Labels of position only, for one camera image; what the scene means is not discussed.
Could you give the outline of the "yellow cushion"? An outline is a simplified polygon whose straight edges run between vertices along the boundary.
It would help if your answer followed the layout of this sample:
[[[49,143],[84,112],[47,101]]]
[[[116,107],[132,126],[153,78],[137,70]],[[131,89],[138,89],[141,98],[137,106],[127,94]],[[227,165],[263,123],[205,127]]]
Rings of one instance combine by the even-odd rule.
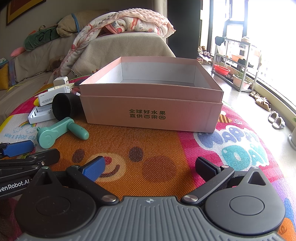
[[[7,90],[9,87],[9,67],[5,64],[0,69],[0,90]]]

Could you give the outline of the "beige shoes pair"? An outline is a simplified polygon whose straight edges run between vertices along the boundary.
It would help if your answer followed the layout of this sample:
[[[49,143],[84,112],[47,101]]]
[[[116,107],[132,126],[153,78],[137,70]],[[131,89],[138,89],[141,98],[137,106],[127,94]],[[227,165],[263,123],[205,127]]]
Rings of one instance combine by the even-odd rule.
[[[249,96],[255,99],[255,103],[260,106],[261,108],[265,109],[266,111],[271,111],[271,104],[265,98],[260,96],[257,92],[252,91],[250,92]]]

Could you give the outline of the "metal shelf rack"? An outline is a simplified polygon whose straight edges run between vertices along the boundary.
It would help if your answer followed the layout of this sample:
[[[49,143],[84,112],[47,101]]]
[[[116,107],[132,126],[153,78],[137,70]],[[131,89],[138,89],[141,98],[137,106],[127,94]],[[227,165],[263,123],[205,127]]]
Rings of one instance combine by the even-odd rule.
[[[230,69],[226,76],[215,72],[214,65],[218,64]],[[239,40],[227,37],[215,38],[215,51],[213,56],[212,73],[223,79],[227,84],[234,87],[239,92],[252,92],[257,82],[259,69],[261,66],[261,51],[248,41],[247,37]],[[233,74],[243,71],[244,78],[251,81],[248,89],[239,89],[233,84]]]

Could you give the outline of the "framed wall picture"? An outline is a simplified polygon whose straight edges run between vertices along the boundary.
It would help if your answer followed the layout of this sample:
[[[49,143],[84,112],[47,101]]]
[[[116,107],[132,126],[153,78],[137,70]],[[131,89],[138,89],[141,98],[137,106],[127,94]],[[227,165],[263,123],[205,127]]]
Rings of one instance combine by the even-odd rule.
[[[45,3],[46,0],[12,0],[6,8],[6,25],[8,26],[17,18],[31,9]]]

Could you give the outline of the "red plastic basin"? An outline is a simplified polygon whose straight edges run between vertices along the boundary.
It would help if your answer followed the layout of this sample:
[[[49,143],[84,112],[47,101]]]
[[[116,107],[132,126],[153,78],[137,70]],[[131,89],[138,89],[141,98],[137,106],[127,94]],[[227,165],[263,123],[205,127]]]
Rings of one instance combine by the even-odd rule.
[[[223,67],[221,65],[218,65],[218,64],[214,65],[214,70],[216,73],[223,75],[223,76],[226,76],[230,72],[230,69]]]

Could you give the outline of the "pink cardboard box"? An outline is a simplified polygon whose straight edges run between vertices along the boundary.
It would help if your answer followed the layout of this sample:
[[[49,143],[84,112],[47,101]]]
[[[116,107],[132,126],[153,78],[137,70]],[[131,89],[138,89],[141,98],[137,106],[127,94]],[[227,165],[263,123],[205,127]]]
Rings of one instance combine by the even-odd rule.
[[[91,124],[211,133],[223,90],[196,60],[120,57],[80,86]]]

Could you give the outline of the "white rectangular box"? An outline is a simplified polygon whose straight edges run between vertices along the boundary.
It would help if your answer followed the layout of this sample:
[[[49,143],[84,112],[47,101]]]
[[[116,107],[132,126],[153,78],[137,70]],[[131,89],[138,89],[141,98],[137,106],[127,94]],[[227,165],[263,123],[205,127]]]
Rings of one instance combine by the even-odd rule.
[[[71,86],[63,86],[57,89],[52,89],[49,91],[46,91],[44,93],[41,93],[38,95],[38,103],[39,106],[45,106],[47,104],[51,104],[54,97],[59,93],[70,93],[72,87]]]

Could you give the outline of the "green plush toy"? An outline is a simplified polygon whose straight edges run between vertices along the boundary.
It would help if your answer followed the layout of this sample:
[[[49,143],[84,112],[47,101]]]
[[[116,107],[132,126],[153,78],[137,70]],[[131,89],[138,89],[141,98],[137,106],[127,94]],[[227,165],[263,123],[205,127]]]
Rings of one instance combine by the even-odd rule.
[[[23,46],[16,48],[11,53],[11,57],[16,57],[22,54],[23,52],[29,52],[37,47],[46,44],[52,40],[59,38],[60,35],[57,33],[57,25],[48,28],[39,28],[38,31],[32,32],[26,39],[23,41]]]

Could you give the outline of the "potted plant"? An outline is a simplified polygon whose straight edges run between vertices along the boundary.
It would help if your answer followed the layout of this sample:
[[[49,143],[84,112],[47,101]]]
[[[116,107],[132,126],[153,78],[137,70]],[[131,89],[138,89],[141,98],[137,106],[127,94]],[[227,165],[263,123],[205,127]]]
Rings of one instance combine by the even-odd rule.
[[[242,70],[233,74],[233,84],[239,89],[248,89],[252,83],[246,78],[244,78],[243,80],[243,76],[244,76],[244,73]]]

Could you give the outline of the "grey slippers pair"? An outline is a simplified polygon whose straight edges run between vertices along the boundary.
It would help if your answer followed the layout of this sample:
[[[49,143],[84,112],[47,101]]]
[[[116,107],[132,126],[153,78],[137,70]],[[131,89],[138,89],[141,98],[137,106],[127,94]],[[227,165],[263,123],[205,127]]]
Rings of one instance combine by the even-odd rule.
[[[285,121],[274,110],[268,116],[268,121],[272,124],[272,127],[276,130],[281,130],[285,128]]]

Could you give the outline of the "colourful cartoon play mat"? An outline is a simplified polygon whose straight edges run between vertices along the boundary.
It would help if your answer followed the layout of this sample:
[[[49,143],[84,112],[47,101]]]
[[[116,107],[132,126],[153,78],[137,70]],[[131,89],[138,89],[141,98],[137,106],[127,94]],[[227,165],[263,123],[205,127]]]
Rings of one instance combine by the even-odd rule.
[[[204,182],[195,171],[199,156],[237,171],[258,166],[285,204],[278,232],[285,240],[295,240],[295,198],[290,186],[262,139],[229,107],[222,108],[210,134],[90,125],[84,117],[75,121],[90,137],[83,141],[66,133],[58,138],[54,147],[60,160],[52,170],[63,171],[103,156],[106,169],[97,183],[118,197],[182,197]]]

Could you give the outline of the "pink patterned blanket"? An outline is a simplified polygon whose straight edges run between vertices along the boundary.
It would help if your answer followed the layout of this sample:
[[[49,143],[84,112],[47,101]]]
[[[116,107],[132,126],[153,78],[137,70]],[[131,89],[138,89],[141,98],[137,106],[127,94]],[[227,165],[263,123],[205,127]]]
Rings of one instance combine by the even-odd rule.
[[[93,74],[119,57],[173,57],[166,39],[174,32],[170,21],[151,9],[131,8],[98,16],[78,33],[49,81]]]

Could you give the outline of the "black cylindrical cup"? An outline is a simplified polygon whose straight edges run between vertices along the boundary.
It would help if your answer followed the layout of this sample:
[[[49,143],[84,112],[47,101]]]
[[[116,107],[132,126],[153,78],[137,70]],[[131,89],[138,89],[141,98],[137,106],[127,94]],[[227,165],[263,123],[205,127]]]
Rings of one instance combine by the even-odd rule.
[[[52,101],[52,111],[55,118],[59,121],[64,118],[74,118],[83,113],[80,96],[72,93],[58,93]]]

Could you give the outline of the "beige covered sofa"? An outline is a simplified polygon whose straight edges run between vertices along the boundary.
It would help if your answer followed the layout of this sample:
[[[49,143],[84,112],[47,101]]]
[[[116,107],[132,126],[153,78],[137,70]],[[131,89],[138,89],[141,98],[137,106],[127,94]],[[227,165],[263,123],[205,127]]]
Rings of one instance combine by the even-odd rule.
[[[173,25],[160,13],[125,9],[98,16],[71,37],[60,37],[23,52],[11,60],[16,87],[1,91],[1,122],[57,77],[90,75],[118,57],[173,57],[166,39],[174,32]]]

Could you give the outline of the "beige pillow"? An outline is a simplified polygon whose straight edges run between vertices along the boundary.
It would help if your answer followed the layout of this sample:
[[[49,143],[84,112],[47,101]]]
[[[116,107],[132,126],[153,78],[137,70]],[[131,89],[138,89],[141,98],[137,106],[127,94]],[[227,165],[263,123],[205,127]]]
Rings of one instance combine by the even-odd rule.
[[[79,33],[89,22],[108,10],[84,10],[65,16],[57,24],[56,31],[60,37],[70,37],[73,33]]]

